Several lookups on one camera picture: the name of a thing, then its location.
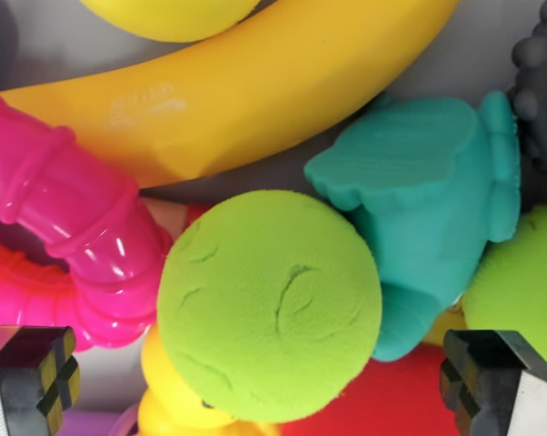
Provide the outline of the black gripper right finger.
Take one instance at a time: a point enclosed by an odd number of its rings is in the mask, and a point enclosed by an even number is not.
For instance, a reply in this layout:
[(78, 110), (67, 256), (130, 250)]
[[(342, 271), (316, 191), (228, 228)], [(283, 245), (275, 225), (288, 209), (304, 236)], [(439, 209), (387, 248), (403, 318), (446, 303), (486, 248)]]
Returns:
[(518, 333), (449, 330), (440, 393), (461, 435), (547, 435), (547, 361)]

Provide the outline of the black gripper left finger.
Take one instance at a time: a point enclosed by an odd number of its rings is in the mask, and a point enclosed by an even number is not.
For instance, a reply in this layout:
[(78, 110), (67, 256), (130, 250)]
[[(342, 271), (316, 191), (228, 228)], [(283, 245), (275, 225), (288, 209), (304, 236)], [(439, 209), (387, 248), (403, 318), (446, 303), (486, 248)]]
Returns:
[(0, 326), (0, 435), (55, 435), (80, 393), (66, 327)]

